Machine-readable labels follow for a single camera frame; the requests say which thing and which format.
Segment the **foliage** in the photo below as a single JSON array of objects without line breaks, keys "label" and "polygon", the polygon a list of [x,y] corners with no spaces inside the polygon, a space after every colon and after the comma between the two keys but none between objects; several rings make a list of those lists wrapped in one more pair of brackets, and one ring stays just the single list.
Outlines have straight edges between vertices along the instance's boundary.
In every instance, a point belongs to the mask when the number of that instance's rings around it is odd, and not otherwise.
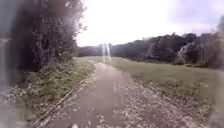
[{"label": "foliage", "polygon": [[71,59],[81,9],[78,0],[25,0],[11,29],[9,64],[38,71],[51,60]]},{"label": "foliage", "polygon": [[13,90],[17,105],[20,109],[32,112],[25,118],[34,121],[90,74],[93,68],[91,63],[81,59],[51,62],[40,71],[31,73],[22,88],[20,86]]},{"label": "foliage", "polygon": [[[111,45],[111,55],[145,62],[186,64],[196,67],[220,68],[222,43],[220,34],[206,33],[197,36],[187,33],[172,34],[136,40],[126,44]],[[102,48],[81,47],[81,56],[102,55]]]}]

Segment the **grass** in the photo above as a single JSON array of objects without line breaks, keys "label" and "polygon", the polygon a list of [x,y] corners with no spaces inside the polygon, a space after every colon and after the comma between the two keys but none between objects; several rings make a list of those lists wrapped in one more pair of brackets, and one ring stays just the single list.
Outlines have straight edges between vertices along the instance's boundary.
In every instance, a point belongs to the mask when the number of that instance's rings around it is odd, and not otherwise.
[{"label": "grass", "polygon": [[[101,57],[86,57],[101,61]],[[222,71],[191,68],[169,64],[134,62],[113,57],[106,62],[128,72],[138,81],[144,81],[147,87],[153,85],[162,94],[184,106],[199,120],[207,121],[214,104],[214,95]]]},{"label": "grass", "polygon": [[93,69],[90,62],[76,58],[66,63],[49,64],[32,73],[25,81],[24,88],[13,90],[18,107],[25,110],[24,118],[32,122],[40,117]]}]

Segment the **sunlight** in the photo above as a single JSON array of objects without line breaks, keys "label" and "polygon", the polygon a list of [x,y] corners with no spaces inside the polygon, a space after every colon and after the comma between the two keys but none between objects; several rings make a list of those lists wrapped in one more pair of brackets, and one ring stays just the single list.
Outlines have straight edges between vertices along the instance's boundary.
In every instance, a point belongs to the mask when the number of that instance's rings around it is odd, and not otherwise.
[{"label": "sunlight", "polygon": [[172,34],[178,28],[169,21],[170,1],[87,0],[83,22],[87,30],[78,35],[78,45],[119,44]]}]

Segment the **tree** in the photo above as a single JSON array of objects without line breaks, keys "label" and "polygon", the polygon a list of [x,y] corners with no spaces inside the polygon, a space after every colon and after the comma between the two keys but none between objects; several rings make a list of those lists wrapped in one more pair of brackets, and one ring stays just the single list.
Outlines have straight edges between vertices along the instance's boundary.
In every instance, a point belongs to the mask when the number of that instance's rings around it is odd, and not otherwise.
[{"label": "tree", "polygon": [[78,0],[26,0],[11,29],[10,63],[38,71],[50,61],[70,59],[81,11]]}]

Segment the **forest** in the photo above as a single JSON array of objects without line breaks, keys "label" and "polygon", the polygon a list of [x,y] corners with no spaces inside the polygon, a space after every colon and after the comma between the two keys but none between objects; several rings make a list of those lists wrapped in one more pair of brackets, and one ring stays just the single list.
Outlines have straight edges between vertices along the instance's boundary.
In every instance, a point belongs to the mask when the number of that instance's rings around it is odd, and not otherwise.
[{"label": "forest", "polygon": [[[135,61],[171,63],[193,67],[221,68],[222,34],[164,35],[125,44],[111,45],[111,56]],[[101,56],[102,45],[79,48],[79,56]]]}]

